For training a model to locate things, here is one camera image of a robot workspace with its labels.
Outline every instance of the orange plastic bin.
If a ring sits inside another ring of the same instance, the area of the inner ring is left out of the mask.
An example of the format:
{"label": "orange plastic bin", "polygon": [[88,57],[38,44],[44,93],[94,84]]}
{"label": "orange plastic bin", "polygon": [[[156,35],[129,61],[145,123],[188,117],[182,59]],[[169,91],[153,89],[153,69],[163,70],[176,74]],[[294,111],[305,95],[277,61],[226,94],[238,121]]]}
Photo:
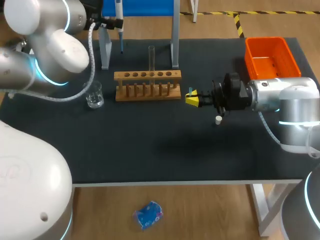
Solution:
{"label": "orange plastic bin", "polygon": [[251,80],[301,77],[283,37],[247,38],[244,60]]}

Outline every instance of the blue package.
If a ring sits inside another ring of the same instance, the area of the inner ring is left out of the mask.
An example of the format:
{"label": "blue package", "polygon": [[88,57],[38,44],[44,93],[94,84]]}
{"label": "blue package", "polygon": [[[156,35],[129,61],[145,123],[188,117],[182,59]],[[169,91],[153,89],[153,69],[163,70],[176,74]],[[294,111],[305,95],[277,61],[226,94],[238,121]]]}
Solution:
{"label": "blue package", "polygon": [[162,212],[161,206],[154,201],[151,201],[147,206],[139,211],[135,211],[133,214],[142,230],[151,227],[158,222],[163,215],[164,213]]}

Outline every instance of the black table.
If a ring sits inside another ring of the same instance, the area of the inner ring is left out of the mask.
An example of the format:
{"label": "black table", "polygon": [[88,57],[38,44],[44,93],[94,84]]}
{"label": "black table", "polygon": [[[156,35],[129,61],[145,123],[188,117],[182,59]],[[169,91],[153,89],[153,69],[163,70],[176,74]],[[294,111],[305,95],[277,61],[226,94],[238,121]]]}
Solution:
{"label": "black table", "polygon": [[[295,38],[287,43],[303,77],[316,80]],[[129,185],[297,182],[312,171],[318,160],[306,154],[283,151],[265,130],[257,112],[227,113],[214,125],[213,107],[196,108],[185,100],[115,102],[114,71],[148,69],[148,46],[156,49],[156,69],[171,67],[169,41],[126,40],[124,54],[113,43],[109,70],[97,70],[104,106],[90,110],[84,97],[68,103],[7,96],[0,119],[38,137],[65,157],[73,183]],[[244,62],[244,39],[180,40],[181,94],[189,87],[212,89],[212,80],[238,72],[248,78]],[[97,69],[101,67],[95,42]],[[56,94],[71,96],[89,78],[89,69]],[[278,113],[264,113],[278,136]]]}

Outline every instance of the glowing blue ring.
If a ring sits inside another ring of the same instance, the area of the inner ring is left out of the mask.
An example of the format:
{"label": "glowing blue ring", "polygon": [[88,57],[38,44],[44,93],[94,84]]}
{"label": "glowing blue ring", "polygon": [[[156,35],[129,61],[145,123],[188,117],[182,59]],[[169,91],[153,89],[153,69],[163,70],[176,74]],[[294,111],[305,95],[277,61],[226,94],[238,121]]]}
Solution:
{"label": "glowing blue ring", "polygon": [[302,121],[302,122],[279,121],[279,124],[281,124],[281,125],[312,127],[312,126],[319,125],[320,121]]}
{"label": "glowing blue ring", "polygon": [[67,17],[68,17],[68,19],[67,19],[67,21],[66,21],[65,28],[64,28],[64,31],[67,31],[67,29],[68,29],[68,27],[69,27],[69,25],[70,25],[70,18],[71,18],[71,17],[70,17],[70,9],[69,9],[69,6],[68,6],[66,0],[62,0],[62,2],[63,2],[64,5],[65,5],[66,12],[67,12]]}
{"label": "glowing blue ring", "polygon": [[39,74],[41,75],[41,77],[44,78],[44,80],[46,80],[47,82],[53,84],[53,85],[56,85],[56,86],[64,86],[66,84],[68,84],[68,81],[65,82],[65,83],[57,83],[55,81],[52,81],[50,80],[49,78],[47,78],[47,76],[40,70],[40,67],[39,67],[39,64],[38,64],[38,61],[37,59],[34,60],[34,63],[35,63],[35,67],[36,67],[36,70],[39,72]]}
{"label": "glowing blue ring", "polygon": [[314,223],[317,225],[317,227],[320,229],[320,222],[318,221],[314,211],[312,211],[310,202],[309,202],[309,198],[308,198],[308,190],[307,190],[307,186],[308,186],[308,181],[309,181],[309,177],[311,175],[311,172],[309,173],[308,177],[305,180],[305,185],[304,185],[304,198],[305,198],[305,203],[306,203],[306,207],[309,210],[309,213],[314,221]]}
{"label": "glowing blue ring", "polygon": [[69,230],[69,228],[70,228],[70,226],[71,226],[72,215],[73,215],[73,212],[71,212],[71,217],[70,217],[69,225],[68,225],[68,227],[66,228],[66,230],[65,230],[65,232],[64,232],[64,234],[62,235],[62,237],[61,237],[60,240],[64,240],[65,236],[67,235],[67,232],[68,232],[68,230]]}

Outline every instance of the test tube rack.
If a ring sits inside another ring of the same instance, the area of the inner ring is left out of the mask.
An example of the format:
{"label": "test tube rack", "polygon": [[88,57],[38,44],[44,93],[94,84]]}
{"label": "test tube rack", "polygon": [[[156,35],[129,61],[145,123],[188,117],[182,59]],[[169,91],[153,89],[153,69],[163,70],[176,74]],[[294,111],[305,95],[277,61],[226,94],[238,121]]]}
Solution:
{"label": "test tube rack", "polygon": [[114,80],[118,82],[115,100],[127,101],[158,101],[181,99],[180,70],[163,71],[116,71]]}

